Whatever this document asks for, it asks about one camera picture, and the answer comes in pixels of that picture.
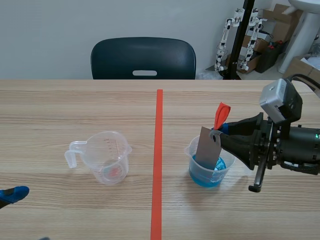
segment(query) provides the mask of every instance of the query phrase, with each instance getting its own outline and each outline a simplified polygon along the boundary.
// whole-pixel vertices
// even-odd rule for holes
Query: robotic arm frame
[[[262,28],[263,20],[265,20],[265,19],[259,18],[258,13],[259,13],[259,10],[257,8],[252,10],[249,24],[248,24],[250,27],[254,27],[253,34],[252,34],[252,36],[250,38],[250,42],[248,43],[248,46],[247,46],[247,53],[246,53],[245,59],[240,64],[240,68],[244,69],[246,71],[249,69],[247,64],[250,61],[252,55],[254,54],[254,48],[255,48],[255,46],[257,44],[257,40],[258,40],[258,33],[259,33],[260,29]],[[242,20],[244,18],[244,14],[245,14],[245,10],[243,8],[242,9],[238,8],[234,13],[234,17],[228,18],[225,21],[222,39],[217,46],[218,52],[216,55],[216,60],[215,60],[215,65],[214,65],[214,70],[216,72],[221,72],[224,70],[224,67],[222,66],[222,58],[226,55],[225,52],[227,49],[226,44],[227,44],[227,40],[228,40],[228,36],[229,36],[229,31],[230,31],[231,27],[235,27],[235,28],[239,27],[240,22],[242,22]]]
[[[291,82],[295,77],[320,89],[319,83],[301,74],[279,79],[264,87],[260,97],[267,120],[261,112],[238,122],[225,123],[220,129],[224,150],[251,170],[258,166],[254,184],[249,186],[252,192],[261,191],[266,168],[271,170],[275,165],[305,174],[320,173],[320,129],[291,126],[301,118],[303,105]]]

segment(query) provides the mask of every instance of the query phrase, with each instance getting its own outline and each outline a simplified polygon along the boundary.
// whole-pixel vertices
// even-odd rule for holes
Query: plastic measuring cup
[[[203,187],[212,188],[218,186],[224,179],[228,170],[236,161],[236,157],[231,153],[221,150],[216,166],[201,166],[196,161],[199,136],[195,137],[190,145],[184,149],[184,153],[189,156],[189,174],[193,181]]]
[[[74,141],[64,157],[73,169],[77,167],[76,154],[91,169],[96,179],[102,184],[116,184],[128,174],[128,154],[132,148],[126,138],[115,131],[100,132],[87,141]]]

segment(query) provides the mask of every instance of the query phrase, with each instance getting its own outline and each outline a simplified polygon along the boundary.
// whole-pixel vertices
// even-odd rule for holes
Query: chair backrest
[[[124,37],[103,40],[91,53],[93,79],[195,79],[196,54],[182,40]],[[134,75],[156,71],[156,75]]]

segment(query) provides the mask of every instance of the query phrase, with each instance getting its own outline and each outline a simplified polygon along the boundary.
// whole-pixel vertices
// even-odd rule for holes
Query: red tab
[[[219,128],[221,128],[222,124],[226,122],[230,110],[230,106],[220,102],[220,105],[215,113],[214,130],[218,130]]]

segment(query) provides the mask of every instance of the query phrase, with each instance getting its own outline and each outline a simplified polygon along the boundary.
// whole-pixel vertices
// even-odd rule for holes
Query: white wall
[[[189,42],[214,63],[225,19],[241,0],[1,0],[0,79],[91,79],[96,43],[117,37]],[[259,9],[271,1],[256,0]],[[230,33],[231,50],[236,29]]]

